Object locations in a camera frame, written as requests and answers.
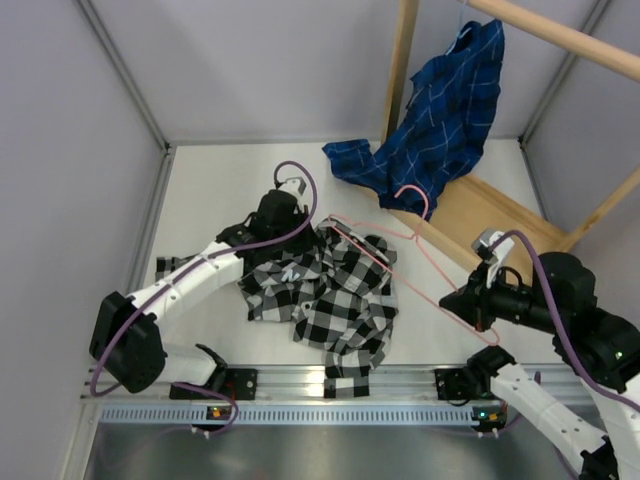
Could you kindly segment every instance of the blue plaid shirt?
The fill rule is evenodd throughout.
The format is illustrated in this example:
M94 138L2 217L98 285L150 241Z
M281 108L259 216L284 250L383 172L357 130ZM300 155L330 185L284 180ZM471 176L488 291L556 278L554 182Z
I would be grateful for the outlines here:
M323 148L333 175L375 190L382 208L421 215L417 192L393 197L414 184L429 197L430 216L445 184L469 173L482 156L500 94L504 31L499 20L469 22L465 31L449 54L431 59L411 78L407 114L375 154L367 140Z

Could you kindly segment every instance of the wooden dowel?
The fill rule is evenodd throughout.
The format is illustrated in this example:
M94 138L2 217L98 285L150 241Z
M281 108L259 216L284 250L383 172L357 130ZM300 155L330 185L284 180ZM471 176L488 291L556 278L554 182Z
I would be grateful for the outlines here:
M640 57L637 55L506 0L468 0L468 5L582 58L640 82Z
M391 57L391 75L389 77L387 101L384 112L383 142L389 138L398 126L400 107L402 105L402 93L404 91L404 83L407 79L409 53L411 52L411 42L416 27L419 3L419 0L400 0L396 37L393 42L393 54Z
M563 240L558 243L555 250L559 252L568 252L584 235L593 228L602 218L609 213L613 208L618 205L629 193L640 185L640 167L627 177L627 179L620 184L614 192L607 197L607 199L589 215L589 218L576 228L573 232L567 235Z

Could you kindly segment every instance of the table surface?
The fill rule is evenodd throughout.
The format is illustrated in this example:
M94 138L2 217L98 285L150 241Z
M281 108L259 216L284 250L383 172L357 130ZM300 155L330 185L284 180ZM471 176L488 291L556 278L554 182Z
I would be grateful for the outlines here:
M272 172L284 160L296 160L312 173L319 189L316 225L329 213L346 215L403 233L410 230L376 202L331 175L322 143L242 144L178 147L146 273L153 281L156 256L199 252L225 227L242 221L273 188ZM515 140L490 140L474 171L485 181L538 213L538 207ZM292 167L283 176L296 175ZM305 196L309 199L310 189ZM410 241L388 238L398 251L395 270L437 301L451 288ZM453 281L467 273L424 242ZM384 364L464 363L485 344L401 282L395 282L400 313L394 322ZM168 341L204 343L231 364L316 365L323 352L292 340L292 324L248 322L247 307L236 285L227 285L191 310ZM560 363L551 337L507 322L496 322L501 345L522 363Z

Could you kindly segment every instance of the gray wall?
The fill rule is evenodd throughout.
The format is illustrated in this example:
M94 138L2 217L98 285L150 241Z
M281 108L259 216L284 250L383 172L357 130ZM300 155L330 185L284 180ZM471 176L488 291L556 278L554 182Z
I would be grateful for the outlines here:
M0 478L52 479L160 151L71 0L0 2Z
M515 1L571 26L594 3ZM172 141L379 138L398 3L95 0ZM460 8L422 0L409 72L453 41ZM490 20L472 8L465 19ZM516 137L563 52L511 27L506 34L491 135Z
M595 36L640 55L640 2L612 2ZM550 219L578 226L640 166L640 84L581 61L529 145ZM598 277L603 305L640 325L640 191L575 249Z

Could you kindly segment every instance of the wooden rack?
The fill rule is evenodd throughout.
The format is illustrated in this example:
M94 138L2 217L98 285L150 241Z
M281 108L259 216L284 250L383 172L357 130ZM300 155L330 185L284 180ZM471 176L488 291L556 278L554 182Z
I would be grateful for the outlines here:
M640 57L636 55L506 0L468 0L467 4L582 58L640 82ZM391 76L387 90L383 141L397 127L418 5L419 0L400 0ZM434 211L431 221L424 222L422 237L467 270L474 269L478 264L478 257L471 250L471 243L487 227L523 231L533 242L538 253L552 250L569 251L638 184L640 184L640 167L631 173L582 225L568 233L513 201L475 175L469 174L447 185L438 198L438 208ZM361 190L366 195L376 198L376 194L371 190L365 188ZM398 210L390 212L412 228L421 221L418 215L412 213ZM530 281L528 272L531 271L531 261L524 247L516 246L509 265L518 269L526 281Z

